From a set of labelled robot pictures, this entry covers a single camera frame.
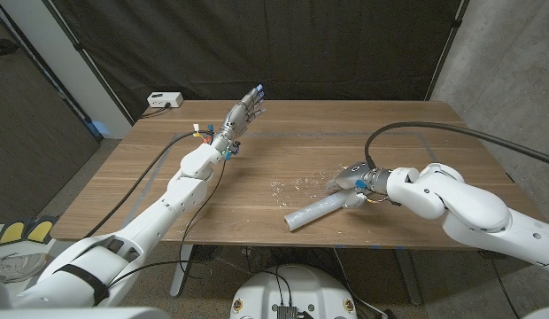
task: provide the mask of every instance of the robotic arm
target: robotic arm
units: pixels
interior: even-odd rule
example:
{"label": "robotic arm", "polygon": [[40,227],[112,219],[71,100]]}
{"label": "robotic arm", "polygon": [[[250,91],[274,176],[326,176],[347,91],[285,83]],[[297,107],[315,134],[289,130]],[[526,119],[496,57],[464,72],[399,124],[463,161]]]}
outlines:
{"label": "robotic arm", "polygon": [[239,151],[236,141],[264,109],[262,86],[252,89],[226,116],[211,144],[201,144],[186,155],[166,192],[122,230],[84,238],[61,253],[35,286],[22,292],[15,308],[116,306],[139,272],[110,283],[140,268],[149,253],[186,210],[200,204],[211,180],[211,164],[228,160]]}
{"label": "robotic arm", "polygon": [[329,181],[329,189],[349,190],[343,206],[367,202],[370,193],[383,194],[422,218],[444,217],[442,227],[464,245],[504,253],[549,271],[549,224],[511,208],[496,195],[468,185],[455,169],[443,164],[394,170],[351,165]]}

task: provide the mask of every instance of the gray wall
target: gray wall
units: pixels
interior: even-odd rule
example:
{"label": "gray wall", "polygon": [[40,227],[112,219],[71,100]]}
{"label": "gray wall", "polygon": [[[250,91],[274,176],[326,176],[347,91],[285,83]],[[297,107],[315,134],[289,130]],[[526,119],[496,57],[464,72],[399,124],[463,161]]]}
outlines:
{"label": "gray wall", "polygon": [[24,0],[2,0],[0,3],[92,119],[97,130],[106,138],[125,137],[131,129],[127,118],[72,46],[44,3]]}
{"label": "gray wall", "polygon": [[[472,0],[431,99],[549,154],[549,0]],[[549,219],[549,165],[485,145]]]}

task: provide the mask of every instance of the electrical outlet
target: electrical outlet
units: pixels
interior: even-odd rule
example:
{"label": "electrical outlet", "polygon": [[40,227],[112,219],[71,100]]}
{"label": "electrical outlet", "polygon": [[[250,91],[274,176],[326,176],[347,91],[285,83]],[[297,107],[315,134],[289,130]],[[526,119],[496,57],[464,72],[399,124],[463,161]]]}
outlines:
{"label": "electrical outlet", "polygon": [[150,107],[165,107],[170,103],[170,107],[179,107],[184,101],[180,92],[152,92],[147,97]]}

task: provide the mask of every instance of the black curtain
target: black curtain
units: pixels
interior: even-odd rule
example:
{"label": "black curtain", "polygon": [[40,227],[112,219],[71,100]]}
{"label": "black curtain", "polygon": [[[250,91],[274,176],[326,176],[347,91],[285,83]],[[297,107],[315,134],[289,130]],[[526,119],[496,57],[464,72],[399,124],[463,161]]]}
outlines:
{"label": "black curtain", "polygon": [[423,100],[459,0],[54,0],[137,119],[152,91]]}

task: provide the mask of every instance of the white tube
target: white tube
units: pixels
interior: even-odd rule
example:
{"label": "white tube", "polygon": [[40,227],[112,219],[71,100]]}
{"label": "white tube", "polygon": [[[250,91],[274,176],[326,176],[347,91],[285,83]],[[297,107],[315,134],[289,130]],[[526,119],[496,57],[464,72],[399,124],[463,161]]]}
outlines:
{"label": "white tube", "polygon": [[339,207],[343,206],[347,198],[352,195],[354,190],[342,190],[319,200],[310,206],[306,206],[296,212],[284,216],[286,225],[290,231],[300,228],[307,223],[314,221],[325,214],[329,214]]}

